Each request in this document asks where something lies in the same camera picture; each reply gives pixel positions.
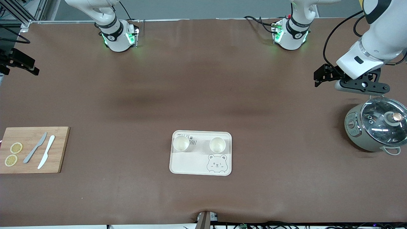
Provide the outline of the white plastic cup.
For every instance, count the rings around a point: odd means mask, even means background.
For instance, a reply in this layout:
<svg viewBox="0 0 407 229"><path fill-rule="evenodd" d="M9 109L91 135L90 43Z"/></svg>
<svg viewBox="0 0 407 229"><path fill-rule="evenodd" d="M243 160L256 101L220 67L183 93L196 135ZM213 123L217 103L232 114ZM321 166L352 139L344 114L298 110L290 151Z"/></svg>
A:
<svg viewBox="0 0 407 229"><path fill-rule="evenodd" d="M188 149L190 145L189 138L186 136L176 136L172 142L172 146L176 151L184 152Z"/></svg>
<svg viewBox="0 0 407 229"><path fill-rule="evenodd" d="M215 137L210 141L210 149L216 154L222 153L226 148L226 142L220 137Z"/></svg>

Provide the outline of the grey-green electric cooking pot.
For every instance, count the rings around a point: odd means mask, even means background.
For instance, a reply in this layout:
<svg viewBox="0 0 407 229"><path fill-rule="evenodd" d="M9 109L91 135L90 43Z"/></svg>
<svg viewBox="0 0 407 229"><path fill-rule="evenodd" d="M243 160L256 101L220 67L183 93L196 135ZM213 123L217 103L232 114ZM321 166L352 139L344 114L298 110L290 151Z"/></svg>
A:
<svg viewBox="0 0 407 229"><path fill-rule="evenodd" d="M404 146L391 147L382 145L373 139L362 126L362 106L361 103L350 109L344 119L344 128L350 140L361 149L368 152L385 152L391 156L397 156L401 153Z"/></svg>

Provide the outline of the cream bear print tray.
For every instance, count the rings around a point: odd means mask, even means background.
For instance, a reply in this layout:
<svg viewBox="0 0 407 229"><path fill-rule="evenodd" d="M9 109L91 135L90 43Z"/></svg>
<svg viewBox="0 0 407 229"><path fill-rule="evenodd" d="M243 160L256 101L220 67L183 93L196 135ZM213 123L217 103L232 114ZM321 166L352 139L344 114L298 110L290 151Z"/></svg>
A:
<svg viewBox="0 0 407 229"><path fill-rule="evenodd" d="M190 145L184 152L176 151L172 142L176 136L186 136ZM210 149L210 141L220 137L226 148L216 154ZM176 130L173 132L169 169L174 174L228 176L232 172L232 136L228 132Z"/></svg>

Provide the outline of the white plastic knife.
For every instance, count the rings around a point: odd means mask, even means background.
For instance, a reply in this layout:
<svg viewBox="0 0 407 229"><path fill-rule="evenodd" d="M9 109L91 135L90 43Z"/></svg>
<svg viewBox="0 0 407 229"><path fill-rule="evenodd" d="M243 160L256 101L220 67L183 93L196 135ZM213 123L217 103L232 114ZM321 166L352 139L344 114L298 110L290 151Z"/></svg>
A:
<svg viewBox="0 0 407 229"><path fill-rule="evenodd" d="M52 146L54 140L55 140L55 135L51 135L50 138L49 138L47 147L46 147L46 149L45 149L44 155L43 155L43 157L42 157L42 159L41 159L41 161L40 161L40 163L39 163L37 169L41 169L42 166L43 166L43 165L45 164L45 162L47 161L48 156L49 156L48 153L49 153L49 150L51 149L51 146Z"/></svg>

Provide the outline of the bamboo cutting board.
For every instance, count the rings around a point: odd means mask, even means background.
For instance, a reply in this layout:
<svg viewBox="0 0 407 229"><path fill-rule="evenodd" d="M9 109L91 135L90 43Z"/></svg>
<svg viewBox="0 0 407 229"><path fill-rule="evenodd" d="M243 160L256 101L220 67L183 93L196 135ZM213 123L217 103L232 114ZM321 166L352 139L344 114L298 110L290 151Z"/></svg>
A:
<svg viewBox="0 0 407 229"><path fill-rule="evenodd" d="M9 127L6 128L0 146L0 174L35 174L35 173L59 173L69 135L69 127ZM47 132L44 143L35 151L31 160L24 164L23 160L32 151L43 134ZM48 159L41 169L37 169L49 138L55 135L55 140L48 153ZM23 145L21 152L12 154L10 147L20 142ZM17 155L18 161L11 167L6 167L4 161L9 155Z"/></svg>

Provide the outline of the aluminium frame profile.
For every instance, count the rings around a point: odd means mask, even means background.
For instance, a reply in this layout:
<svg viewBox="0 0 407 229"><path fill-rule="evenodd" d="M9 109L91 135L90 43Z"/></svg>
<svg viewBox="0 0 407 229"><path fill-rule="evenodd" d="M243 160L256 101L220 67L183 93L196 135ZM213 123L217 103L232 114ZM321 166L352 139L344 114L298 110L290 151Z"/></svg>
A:
<svg viewBox="0 0 407 229"><path fill-rule="evenodd" d="M0 0L0 24L27 32L33 22L46 19L50 0Z"/></svg>

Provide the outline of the glass pot lid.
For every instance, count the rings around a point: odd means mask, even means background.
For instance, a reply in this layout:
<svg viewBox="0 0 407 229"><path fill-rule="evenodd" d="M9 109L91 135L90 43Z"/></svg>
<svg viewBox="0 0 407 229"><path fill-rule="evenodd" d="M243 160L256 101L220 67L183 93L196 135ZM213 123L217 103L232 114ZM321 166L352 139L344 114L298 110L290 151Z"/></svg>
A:
<svg viewBox="0 0 407 229"><path fill-rule="evenodd" d="M363 104L361 112L363 128L377 142L391 147L407 144L407 107L403 104L375 97Z"/></svg>

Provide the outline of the grey plastic knife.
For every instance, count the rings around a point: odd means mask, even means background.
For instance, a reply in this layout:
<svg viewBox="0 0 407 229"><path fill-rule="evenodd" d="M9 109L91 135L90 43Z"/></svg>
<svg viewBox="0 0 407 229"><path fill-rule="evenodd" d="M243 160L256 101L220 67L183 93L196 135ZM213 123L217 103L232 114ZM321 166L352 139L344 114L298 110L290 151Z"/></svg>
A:
<svg viewBox="0 0 407 229"><path fill-rule="evenodd" d="M36 150L44 143L45 139L47 137L47 132L45 132L43 134L43 136L41 137L41 139L38 141L38 143L35 145L35 147L32 149L32 151L30 151L30 153L26 156L26 158L23 160L23 163L26 164L28 163L32 156L35 154Z"/></svg>

